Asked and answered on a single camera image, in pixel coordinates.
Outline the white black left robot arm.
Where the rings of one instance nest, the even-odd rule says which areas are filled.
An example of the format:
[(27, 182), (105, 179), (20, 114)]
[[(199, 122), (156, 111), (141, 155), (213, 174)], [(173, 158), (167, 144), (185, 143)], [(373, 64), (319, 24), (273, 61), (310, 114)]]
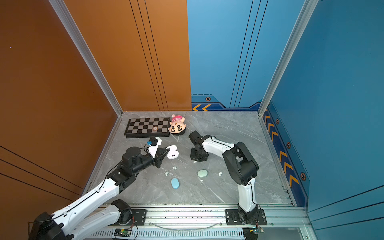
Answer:
[(132, 225), (132, 209), (121, 199), (98, 213), (94, 210), (127, 189), (144, 169), (150, 166), (159, 168), (171, 152), (171, 147), (149, 146), (146, 154), (142, 155), (139, 147), (128, 148), (122, 160), (94, 189), (52, 214), (40, 214), (31, 223), (29, 239), (83, 240), (111, 224)]

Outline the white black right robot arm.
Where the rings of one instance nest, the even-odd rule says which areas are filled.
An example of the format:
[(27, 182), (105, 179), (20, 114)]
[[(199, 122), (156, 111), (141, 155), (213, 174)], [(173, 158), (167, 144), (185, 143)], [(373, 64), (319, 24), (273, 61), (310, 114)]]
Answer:
[(214, 136), (201, 136), (197, 131), (189, 135), (194, 147), (190, 158), (197, 162), (208, 160), (209, 155), (221, 157), (232, 180), (238, 185), (238, 210), (228, 210), (228, 225), (267, 225), (264, 210), (256, 201), (255, 181), (259, 165), (247, 146), (238, 142), (226, 143)]

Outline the white earbud charging case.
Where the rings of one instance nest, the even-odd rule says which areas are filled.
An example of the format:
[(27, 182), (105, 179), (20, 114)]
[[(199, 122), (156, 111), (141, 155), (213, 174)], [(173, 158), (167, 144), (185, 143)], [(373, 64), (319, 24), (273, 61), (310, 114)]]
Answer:
[(178, 148), (176, 145), (168, 146), (167, 149), (169, 150), (167, 153), (167, 158), (169, 160), (176, 159), (179, 156)]

